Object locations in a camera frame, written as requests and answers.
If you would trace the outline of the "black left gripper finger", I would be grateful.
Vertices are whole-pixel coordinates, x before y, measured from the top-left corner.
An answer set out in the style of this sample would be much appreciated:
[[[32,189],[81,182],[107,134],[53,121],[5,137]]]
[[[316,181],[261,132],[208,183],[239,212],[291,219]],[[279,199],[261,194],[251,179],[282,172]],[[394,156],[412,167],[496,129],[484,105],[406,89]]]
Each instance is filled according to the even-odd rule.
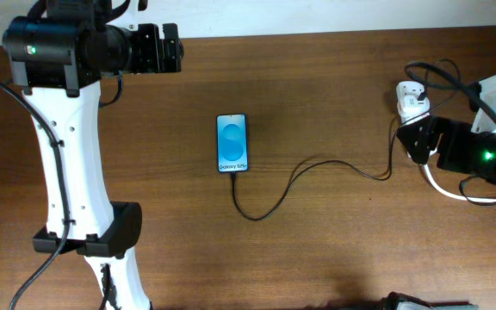
[[[184,55],[183,43],[179,38],[176,23],[163,24],[164,48],[167,55]]]
[[[161,59],[161,72],[181,72],[182,55],[167,55]]]

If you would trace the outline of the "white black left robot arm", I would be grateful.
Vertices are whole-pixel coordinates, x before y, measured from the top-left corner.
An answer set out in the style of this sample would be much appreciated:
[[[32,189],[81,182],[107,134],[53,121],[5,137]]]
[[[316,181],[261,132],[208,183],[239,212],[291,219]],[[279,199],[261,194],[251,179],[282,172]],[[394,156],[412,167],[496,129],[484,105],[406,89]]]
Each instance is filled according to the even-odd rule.
[[[145,8],[144,1],[39,1],[3,35],[46,180],[47,220],[34,249],[50,259],[70,251],[84,257],[105,309],[152,307],[135,256],[141,207],[109,199],[97,125],[103,78],[182,69],[177,25],[139,22]]]

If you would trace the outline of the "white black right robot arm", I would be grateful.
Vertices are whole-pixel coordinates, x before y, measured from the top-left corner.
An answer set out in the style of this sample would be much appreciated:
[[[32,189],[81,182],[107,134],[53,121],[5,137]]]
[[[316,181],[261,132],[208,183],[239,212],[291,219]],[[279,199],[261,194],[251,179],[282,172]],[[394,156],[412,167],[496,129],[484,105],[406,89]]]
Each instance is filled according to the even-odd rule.
[[[468,123],[426,116],[400,127],[396,136],[416,164],[427,164],[436,150],[439,169],[496,185],[496,133],[477,133]]]

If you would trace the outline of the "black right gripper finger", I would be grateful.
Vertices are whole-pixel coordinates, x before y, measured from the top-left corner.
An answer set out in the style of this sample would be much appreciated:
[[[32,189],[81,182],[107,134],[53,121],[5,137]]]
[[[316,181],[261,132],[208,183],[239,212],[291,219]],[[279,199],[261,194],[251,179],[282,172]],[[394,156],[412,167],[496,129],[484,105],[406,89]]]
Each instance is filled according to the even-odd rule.
[[[406,151],[416,164],[427,164],[430,156],[437,152],[440,139],[438,137],[420,137],[406,140]]]
[[[449,121],[439,116],[426,116],[402,126],[396,136],[403,146],[436,146]]]

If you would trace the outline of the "blue screen Galaxy smartphone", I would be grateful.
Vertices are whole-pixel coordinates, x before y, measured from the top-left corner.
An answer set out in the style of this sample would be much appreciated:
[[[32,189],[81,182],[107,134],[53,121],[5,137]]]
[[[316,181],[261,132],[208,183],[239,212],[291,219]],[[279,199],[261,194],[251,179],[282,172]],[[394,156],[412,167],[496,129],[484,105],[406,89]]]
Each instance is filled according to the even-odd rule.
[[[247,171],[247,126],[244,114],[219,115],[217,127],[217,167],[220,173]]]

